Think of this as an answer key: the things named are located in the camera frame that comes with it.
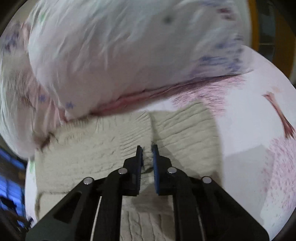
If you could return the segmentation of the beige cable-knit sweater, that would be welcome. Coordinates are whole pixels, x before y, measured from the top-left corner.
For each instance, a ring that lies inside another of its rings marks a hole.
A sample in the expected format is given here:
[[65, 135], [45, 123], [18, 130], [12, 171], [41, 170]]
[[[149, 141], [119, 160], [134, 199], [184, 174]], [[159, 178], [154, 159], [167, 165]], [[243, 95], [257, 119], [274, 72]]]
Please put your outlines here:
[[173, 203], [154, 189], [152, 145], [173, 166], [195, 178], [221, 182], [222, 152], [215, 120], [195, 102], [176, 111], [133, 111], [75, 120], [58, 128], [35, 153], [40, 220], [83, 178], [99, 179], [143, 149], [140, 193], [122, 203], [121, 240], [174, 240]]

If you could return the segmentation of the blue striped curtain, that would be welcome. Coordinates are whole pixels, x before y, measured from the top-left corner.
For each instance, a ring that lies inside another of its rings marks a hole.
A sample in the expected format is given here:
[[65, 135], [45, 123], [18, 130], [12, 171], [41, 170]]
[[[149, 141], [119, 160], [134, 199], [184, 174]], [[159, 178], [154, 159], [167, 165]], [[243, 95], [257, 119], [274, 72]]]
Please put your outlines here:
[[1, 149], [1, 210], [25, 226], [25, 177], [27, 162]]

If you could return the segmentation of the pink floral bed sheet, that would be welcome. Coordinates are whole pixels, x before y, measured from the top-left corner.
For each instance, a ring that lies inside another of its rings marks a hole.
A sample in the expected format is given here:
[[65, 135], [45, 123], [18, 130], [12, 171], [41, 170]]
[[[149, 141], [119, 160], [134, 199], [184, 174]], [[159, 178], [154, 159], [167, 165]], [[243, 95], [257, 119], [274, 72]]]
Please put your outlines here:
[[202, 101], [218, 126], [225, 190], [270, 240], [295, 240], [295, 88], [266, 58], [246, 52], [246, 74], [195, 82], [126, 110], [175, 111]]

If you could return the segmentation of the pink floral pillow, left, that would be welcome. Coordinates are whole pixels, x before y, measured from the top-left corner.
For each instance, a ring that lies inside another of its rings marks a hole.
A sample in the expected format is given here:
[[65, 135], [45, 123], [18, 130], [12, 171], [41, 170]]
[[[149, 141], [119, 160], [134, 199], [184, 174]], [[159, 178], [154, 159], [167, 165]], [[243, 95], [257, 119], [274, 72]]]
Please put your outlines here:
[[1, 36], [1, 136], [19, 157], [29, 159], [49, 133], [67, 122], [48, 92], [36, 80], [27, 43], [30, 28], [9, 24]]

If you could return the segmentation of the pink floral pillow,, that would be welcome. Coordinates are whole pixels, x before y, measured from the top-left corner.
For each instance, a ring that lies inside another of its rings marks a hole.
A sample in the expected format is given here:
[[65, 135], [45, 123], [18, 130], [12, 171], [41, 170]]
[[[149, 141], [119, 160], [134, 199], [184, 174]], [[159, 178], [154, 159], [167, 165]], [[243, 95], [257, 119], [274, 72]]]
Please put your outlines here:
[[38, 1], [28, 23], [34, 75], [73, 118], [251, 62], [233, 1]]
[[1, 36], [1, 136], [19, 157], [29, 159], [49, 133], [67, 122], [48, 92], [36, 80], [27, 43], [30, 28], [9, 24]]

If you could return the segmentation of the pink floral pillow, right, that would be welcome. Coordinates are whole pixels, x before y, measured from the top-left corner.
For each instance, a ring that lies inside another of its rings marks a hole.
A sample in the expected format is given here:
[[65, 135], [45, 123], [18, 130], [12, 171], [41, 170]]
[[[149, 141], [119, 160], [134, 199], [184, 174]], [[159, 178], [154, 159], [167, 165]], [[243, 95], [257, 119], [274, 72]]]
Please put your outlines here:
[[73, 118], [251, 62], [233, 1], [38, 1], [28, 23], [34, 75]]

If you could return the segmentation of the orange wooden door frame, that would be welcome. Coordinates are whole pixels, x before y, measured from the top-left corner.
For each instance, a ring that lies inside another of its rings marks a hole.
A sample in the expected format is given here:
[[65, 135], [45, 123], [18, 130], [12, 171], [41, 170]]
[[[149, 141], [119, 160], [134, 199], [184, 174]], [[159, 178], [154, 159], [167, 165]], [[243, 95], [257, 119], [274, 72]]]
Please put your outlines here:
[[251, 21], [251, 46], [257, 51], [274, 50], [275, 14], [272, 1], [247, 1]]

